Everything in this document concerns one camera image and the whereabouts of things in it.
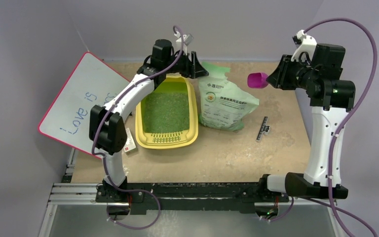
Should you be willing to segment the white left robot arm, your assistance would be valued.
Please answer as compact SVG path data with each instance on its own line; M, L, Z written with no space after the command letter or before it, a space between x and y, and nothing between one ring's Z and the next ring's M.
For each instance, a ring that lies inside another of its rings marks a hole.
M126 180L122 167L121 150L126 144L125 121L132 110L165 80L167 74L196 79L208 75L198 61L196 52L188 53L188 36L176 40L179 50L174 51L171 41L158 39L143 65L137 70L132 81L110 102L91 109L89 139L92 140L91 153L101 156L105 172L104 181L110 185L108 195L116 202L127 197Z

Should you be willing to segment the green cat litter bag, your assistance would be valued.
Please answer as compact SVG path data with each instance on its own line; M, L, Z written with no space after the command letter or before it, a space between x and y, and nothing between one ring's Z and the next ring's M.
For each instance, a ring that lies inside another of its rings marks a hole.
M243 117L253 112L260 100L227 79L226 73L230 72L230 68L207 62L201 65L209 75L198 80L199 122L218 130L243 129Z

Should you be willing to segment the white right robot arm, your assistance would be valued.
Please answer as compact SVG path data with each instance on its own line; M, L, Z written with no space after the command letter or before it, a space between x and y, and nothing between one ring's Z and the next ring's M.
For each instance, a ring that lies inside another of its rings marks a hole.
M356 94L352 81L342 80L345 48L334 44L299 46L283 55L267 83L277 89L305 90L312 112L312 141L304 173L264 175L257 188L260 199L269 201L276 193L299 198L345 199L341 184L340 157L344 119L351 114Z

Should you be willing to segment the yellow litter box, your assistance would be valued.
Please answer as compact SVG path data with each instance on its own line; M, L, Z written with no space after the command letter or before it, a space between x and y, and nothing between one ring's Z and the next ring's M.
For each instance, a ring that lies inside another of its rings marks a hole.
M137 143L147 149L174 149L198 137L198 112L193 85L186 78L169 76L136 107Z

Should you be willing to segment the magenta plastic litter scoop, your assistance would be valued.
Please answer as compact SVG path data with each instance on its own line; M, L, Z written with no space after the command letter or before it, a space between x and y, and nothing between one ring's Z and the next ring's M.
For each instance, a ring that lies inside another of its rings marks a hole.
M251 73L247 77L247 85L249 88L266 88L268 86L267 78L268 75L266 73Z

